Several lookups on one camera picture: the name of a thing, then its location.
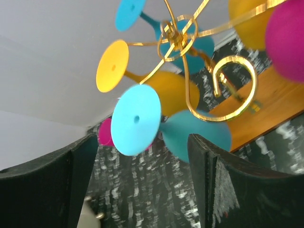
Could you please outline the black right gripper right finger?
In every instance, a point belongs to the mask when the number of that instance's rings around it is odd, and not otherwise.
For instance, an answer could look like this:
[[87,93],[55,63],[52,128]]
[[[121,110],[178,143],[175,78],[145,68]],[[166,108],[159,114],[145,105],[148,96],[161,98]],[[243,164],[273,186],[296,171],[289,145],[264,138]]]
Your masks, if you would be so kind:
[[187,144],[203,228],[303,227],[303,175],[263,168],[198,134]]

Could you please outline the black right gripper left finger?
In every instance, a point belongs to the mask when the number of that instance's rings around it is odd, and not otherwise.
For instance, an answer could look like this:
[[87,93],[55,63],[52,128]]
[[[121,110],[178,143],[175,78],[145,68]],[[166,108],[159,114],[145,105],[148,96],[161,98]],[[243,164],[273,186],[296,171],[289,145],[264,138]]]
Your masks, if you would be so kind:
[[98,149],[97,136],[0,172],[2,228],[75,228]]

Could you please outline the pink wine glass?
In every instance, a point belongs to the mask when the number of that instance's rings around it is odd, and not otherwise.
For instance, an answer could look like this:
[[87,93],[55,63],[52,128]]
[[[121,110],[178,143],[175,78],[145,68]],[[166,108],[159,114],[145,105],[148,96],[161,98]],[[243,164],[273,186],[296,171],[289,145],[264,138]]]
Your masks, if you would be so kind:
[[266,28],[266,52],[276,71],[293,81],[304,81],[304,1],[278,5]]
[[143,124],[148,124],[152,125],[155,130],[157,131],[159,128],[159,124],[161,122],[161,117],[160,116],[146,116],[146,115],[137,115],[137,114],[132,114],[130,116],[114,116],[114,121],[112,122],[112,118],[107,118],[105,119],[101,124],[99,128],[99,133],[98,133],[98,141],[101,145],[103,146],[111,146],[115,147],[120,153],[126,156],[134,156],[137,154],[140,154],[141,152],[147,150],[151,145],[147,146],[145,149],[139,148],[134,146],[134,140],[131,140],[131,142],[128,142],[126,145],[130,146],[129,149],[125,149],[123,151],[122,149],[122,144],[116,145],[113,142],[112,134],[113,132],[111,131],[111,126],[118,126],[117,124],[121,124],[122,121],[126,121],[127,125],[130,125],[131,127],[137,127],[137,126],[143,126],[141,125],[141,120],[143,120]]

